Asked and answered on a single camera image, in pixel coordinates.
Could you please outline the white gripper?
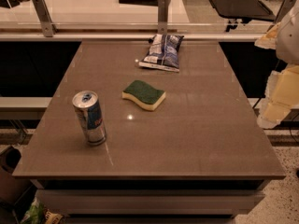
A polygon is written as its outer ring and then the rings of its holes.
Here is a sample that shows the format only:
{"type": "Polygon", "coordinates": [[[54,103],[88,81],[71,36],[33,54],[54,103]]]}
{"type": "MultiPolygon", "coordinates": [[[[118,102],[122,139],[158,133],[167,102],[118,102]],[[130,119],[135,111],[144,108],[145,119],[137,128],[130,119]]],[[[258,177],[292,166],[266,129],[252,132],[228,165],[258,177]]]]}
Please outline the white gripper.
{"type": "MultiPolygon", "coordinates": [[[[299,64],[299,6],[294,6],[281,23],[258,38],[254,45],[276,49],[280,60],[299,64]]],[[[264,94],[257,123],[263,129],[272,129],[299,105],[299,65],[288,65],[281,72],[272,71],[264,94]]]]}

